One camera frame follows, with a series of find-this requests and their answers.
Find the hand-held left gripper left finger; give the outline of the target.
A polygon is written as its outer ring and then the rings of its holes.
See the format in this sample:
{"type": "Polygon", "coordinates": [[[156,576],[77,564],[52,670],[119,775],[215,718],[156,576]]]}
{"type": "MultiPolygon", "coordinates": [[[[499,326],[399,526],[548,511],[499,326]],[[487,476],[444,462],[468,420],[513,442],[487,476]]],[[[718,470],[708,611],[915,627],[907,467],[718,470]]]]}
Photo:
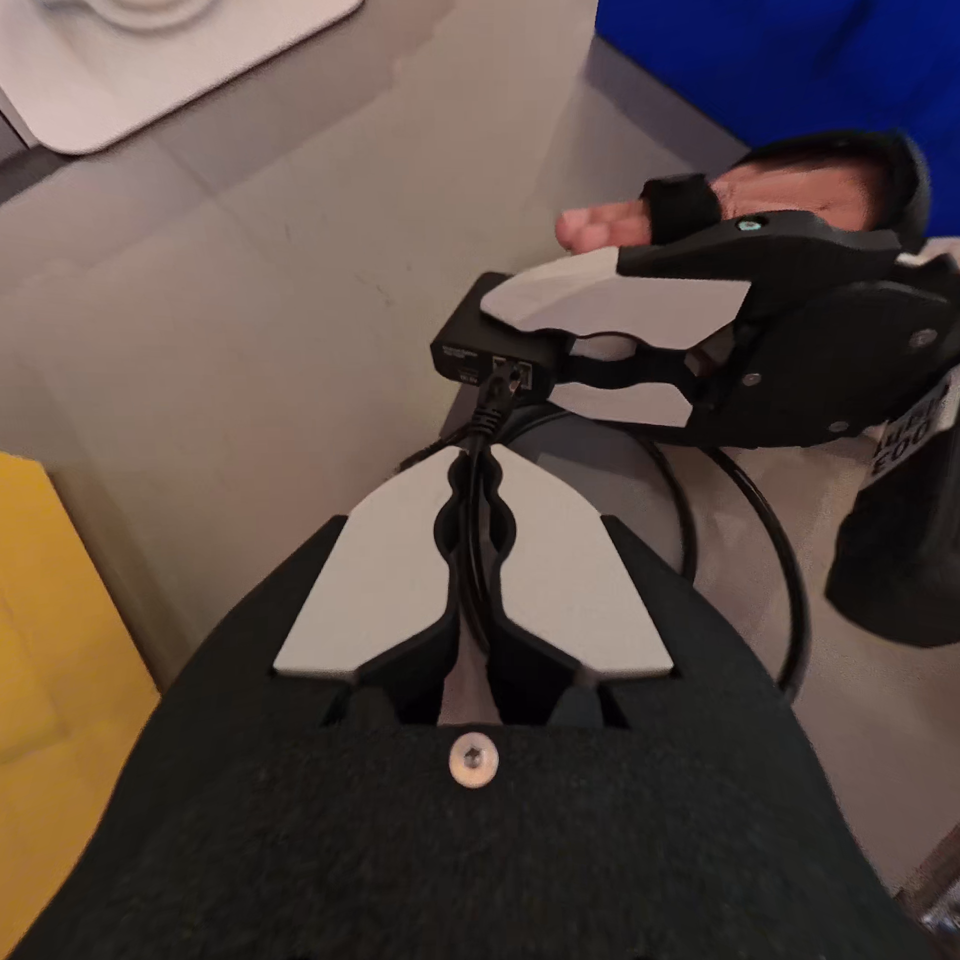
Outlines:
{"type": "Polygon", "coordinates": [[[275,673],[382,690],[402,719],[437,717],[459,653],[456,558],[470,472],[466,451],[446,447],[353,508],[275,673]]]}

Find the person's right hand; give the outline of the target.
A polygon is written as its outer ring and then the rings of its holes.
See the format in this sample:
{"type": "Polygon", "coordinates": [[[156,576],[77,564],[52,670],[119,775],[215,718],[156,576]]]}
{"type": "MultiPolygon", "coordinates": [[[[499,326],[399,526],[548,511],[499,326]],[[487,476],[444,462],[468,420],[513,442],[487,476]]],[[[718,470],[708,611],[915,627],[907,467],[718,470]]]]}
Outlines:
{"type": "Polygon", "coordinates": [[[892,232],[902,252],[916,255],[927,240],[930,194],[927,160],[909,136],[839,130],[753,149],[712,180],[651,179],[637,199],[567,210],[556,237],[582,255],[666,246],[724,221],[798,212],[842,232],[892,232]]]}

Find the yellow plastic bin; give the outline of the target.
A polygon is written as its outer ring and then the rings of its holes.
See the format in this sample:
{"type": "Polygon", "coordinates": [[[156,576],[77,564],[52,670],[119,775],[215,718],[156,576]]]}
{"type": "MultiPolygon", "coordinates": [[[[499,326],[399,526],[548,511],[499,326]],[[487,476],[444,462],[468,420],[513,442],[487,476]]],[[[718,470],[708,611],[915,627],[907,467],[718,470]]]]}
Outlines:
{"type": "Polygon", "coordinates": [[[46,471],[2,453],[2,958],[88,845],[159,700],[46,471]]]}

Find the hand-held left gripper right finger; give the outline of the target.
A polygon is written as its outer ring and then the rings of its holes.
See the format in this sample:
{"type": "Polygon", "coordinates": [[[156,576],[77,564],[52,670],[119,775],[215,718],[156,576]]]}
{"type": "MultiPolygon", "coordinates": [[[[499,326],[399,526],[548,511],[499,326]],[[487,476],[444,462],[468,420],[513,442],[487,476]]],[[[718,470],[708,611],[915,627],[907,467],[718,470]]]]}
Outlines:
{"type": "Polygon", "coordinates": [[[502,444],[484,453],[486,675],[505,724],[546,724],[575,687],[667,677],[674,660],[604,516],[502,444]]]}

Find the black ethernet port adapter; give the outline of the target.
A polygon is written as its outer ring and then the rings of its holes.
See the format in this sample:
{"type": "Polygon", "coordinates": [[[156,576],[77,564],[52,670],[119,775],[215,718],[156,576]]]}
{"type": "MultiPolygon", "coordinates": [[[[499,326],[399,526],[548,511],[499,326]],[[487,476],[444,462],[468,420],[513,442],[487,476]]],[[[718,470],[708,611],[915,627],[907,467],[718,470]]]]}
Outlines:
{"type": "Polygon", "coordinates": [[[506,364],[519,369],[518,397],[525,402],[548,400],[574,344],[563,331],[524,332],[482,310],[489,292],[512,278],[510,273],[486,271],[431,342],[435,371],[443,378],[468,386],[481,386],[506,364]]]}

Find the blue plastic bin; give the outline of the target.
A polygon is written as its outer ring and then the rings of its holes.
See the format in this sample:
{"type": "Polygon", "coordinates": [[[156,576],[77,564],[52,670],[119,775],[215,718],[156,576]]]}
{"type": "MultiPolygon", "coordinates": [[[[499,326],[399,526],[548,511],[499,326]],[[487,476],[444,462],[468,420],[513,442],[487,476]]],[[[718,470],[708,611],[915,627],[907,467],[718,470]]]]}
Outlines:
{"type": "Polygon", "coordinates": [[[958,236],[957,1],[604,1],[595,33],[750,147],[898,129],[958,236]]]}

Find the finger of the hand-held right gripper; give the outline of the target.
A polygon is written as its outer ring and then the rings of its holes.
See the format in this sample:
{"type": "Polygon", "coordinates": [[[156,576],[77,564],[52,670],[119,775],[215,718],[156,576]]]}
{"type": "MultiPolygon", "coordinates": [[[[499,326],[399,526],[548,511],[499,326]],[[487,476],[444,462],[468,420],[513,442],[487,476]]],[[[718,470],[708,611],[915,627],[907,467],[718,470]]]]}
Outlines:
{"type": "Polygon", "coordinates": [[[481,311],[525,333],[641,343],[700,343],[737,318],[751,283],[623,275],[605,247],[522,270],[487,292],[481,311]]]}
{"type": "Polygon", "coordinates": [[[643,342],[574,342],[560,362],[548,402],[595,422],[687,426],[699,398],[684,349],[643,342]]]}

